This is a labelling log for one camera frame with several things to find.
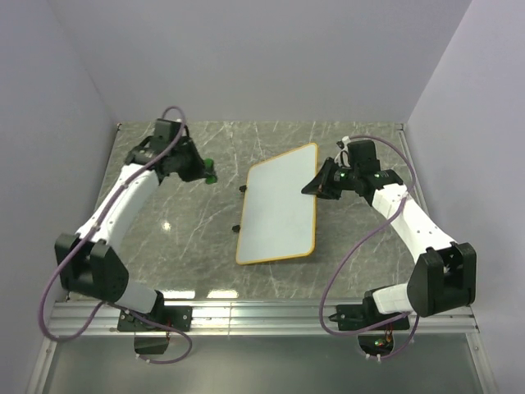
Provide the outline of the green whiteboard eraser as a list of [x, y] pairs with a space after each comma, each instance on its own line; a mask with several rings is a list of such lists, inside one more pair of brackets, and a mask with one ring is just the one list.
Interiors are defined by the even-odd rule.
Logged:
[[217, 183], [217, 173], [215, 170], [215, 164], [211, 158], [204, 159], [204, 168], [205, 168], [205, 183], [207, 185], [212, 185], [212, 184]]

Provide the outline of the yellow framed whiteboard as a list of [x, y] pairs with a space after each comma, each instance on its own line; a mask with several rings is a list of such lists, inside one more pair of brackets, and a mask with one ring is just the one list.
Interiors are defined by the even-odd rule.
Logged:
[[317, 174], [318, 146], [305, 144], [253, 165], [247, 175], [238, 265], [309, 256], [316, 244], [317, 198], [302, 189]]

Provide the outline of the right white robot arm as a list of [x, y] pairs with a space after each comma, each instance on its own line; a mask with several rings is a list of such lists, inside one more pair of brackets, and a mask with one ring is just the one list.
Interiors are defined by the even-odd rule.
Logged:
[[301, 190], [304, 195], [338, 200], [345, 191], [364, 198], [386, 219], [414, 261], [406, 283], [373, 290], [362, 308], [363, 321], [380, 328], [392, 314], [421, 317], [471, 305], [476, 298], [477, 253], [442, 231], [412, 198], [392, 169], [377, 158], [376, 137], [345, 136], [338, 154], [327, 158], [317, 175]]

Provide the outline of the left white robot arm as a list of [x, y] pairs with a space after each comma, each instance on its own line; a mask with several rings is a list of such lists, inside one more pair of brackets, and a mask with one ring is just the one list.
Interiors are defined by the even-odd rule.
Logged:
[[183, 182], [217, 181], [214, 162], [202, 158], [182, 121], [157, 119], [153, 133], [126, 156], [116, 183], [91, 218], [55, 243], [62, 288], [137, 313], [148, 330], [166, 320], [164, 297], [130, 279], [118, 250], [149, 197], [171, 174]]

